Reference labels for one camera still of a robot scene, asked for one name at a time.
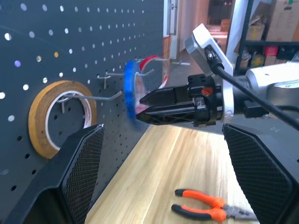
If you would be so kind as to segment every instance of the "wall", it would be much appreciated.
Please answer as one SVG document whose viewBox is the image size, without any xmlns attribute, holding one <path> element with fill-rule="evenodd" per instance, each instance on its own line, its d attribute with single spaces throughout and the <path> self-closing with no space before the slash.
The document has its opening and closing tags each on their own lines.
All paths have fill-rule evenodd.
<svg viewBox="0 0 299 224">
<path fill-rule="evenodd" d="M 201 23 L 207 24 L 207 14 L 210 0 L 181 0 L 179 51 L 185 49 L 185 40 Z"/>
<path fill-rule="evenodd" d="M 268 4 L 272 2 L 272 0 L 254 0 L 250 17 L 253 15 L 254 11 L 256 10 L 258 4 L 261 1 Z M 226 52 L 227 58 L 233 64 L 235 64 L 238 57 L 238 54 L 235 53 L 234 50 L 241 39 L 243 24 L 245 20 L 245 13 L 247 9 L 247 3 L 248 3 L 247 0 L 246 1 L 235 0 L 234 14 L 231 23 L 227 52 Z"/>
</svg>

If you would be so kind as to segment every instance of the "masking tape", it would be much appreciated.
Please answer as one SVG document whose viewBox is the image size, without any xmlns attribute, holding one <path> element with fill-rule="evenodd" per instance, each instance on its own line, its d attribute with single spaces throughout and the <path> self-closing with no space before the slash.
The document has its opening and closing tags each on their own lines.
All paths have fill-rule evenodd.
<svg viewBox="0 0 299 224">
<path fill-rule="evenodd" d="M 83 84 L 73 81 L 59 81 L 48 85 L 34 99 L 28 115 L 28 131 L 34 149 L 43 157 L 51 159 L 59 147 L 52 141 L 49 129 L 49 115 L 52 107 L 65 94 L 76 93 L 91 96 L 92 93 Z M 94 100 L 80 99 L 84 108 L 85 120 L 83 128 L 95 125 L 97 108 Z"/>
</svg>

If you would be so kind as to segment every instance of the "wooden table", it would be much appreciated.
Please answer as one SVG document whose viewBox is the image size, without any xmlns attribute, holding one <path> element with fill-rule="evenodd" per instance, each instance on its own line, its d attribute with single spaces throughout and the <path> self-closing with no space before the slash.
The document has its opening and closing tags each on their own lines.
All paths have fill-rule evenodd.
<svg viewBox="0 0 299 224">
<path fill-rule="evenodd" d="M 197 209 L 209 206 L 175 196 L 178 188 L 197 189 L 221 196 L 228 204 L 251 209 L 236 180 L 223 135 L 151 126 L 89 211 L 85 223 L 198 224 L 173 213 L 171 205 Z"/>
</svg>

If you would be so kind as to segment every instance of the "dark gray pegboard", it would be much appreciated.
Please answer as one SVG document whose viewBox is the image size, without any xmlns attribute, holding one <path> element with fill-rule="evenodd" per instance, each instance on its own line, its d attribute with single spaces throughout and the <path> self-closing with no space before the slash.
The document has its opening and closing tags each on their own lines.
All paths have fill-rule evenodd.
<svg viewBox="0 0 299 224">
<path fill-rule="evenodd" d="M 3 220 L 47 162 L 35 152 L 28 136 L 28 112 L 36 95 L 59 80 L 81 82 L 94 96 L 109 97 L 122 90 L 121 77 L 108 79 L 109 87 L 104 89 L 97 75 L 104 76 L 106 71 L 121 73 L 127 60 L 162 54 L 163 1 L 2 0 L 0 21 Z M 21 63 L 20 67 L 15 66 L 15 61 Z M 161 66 L 156 65 L 155 73 L 150 75 L 150 88 L 157 88 L 161 80 Z M 97 110 L 98 123 L 105 124 L 106 132 L 93 202 L 146 130 L 144 126 L 136 131 L 130 125 L 123 95 L 109 102 L 98 101 Z M 62 115 L 61 108 L 55 106 L 50 116 L 51 136 L 58 143 L 82 126 L 83 111 L 77 99 L 68 102 L 65 113 Z"/>
</svg>

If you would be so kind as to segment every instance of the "orange handle pliers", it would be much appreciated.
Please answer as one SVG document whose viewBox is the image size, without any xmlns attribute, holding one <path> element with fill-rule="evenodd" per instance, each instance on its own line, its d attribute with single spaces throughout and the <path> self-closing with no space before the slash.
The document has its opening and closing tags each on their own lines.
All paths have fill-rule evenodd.
<svg viewBox="0 0 299 224">
<path fill-rule="evenodd" d="M 212 197 L 200 191 L 189 189 L 177 189 L 175 190 L 175 195 L 194 198 L 203 201 L 212 207 L 212 209 L 209 210 L 201 210 L 173 204 L 171 209 L 185 217 L 197 220 L 215 220 L 218 222 L 223 222 L 226 218 L 230 217 L 235 219 L 257 220 L 254 213 L 236 206 L 229 206 L 221 197 Z"/>
</svg>

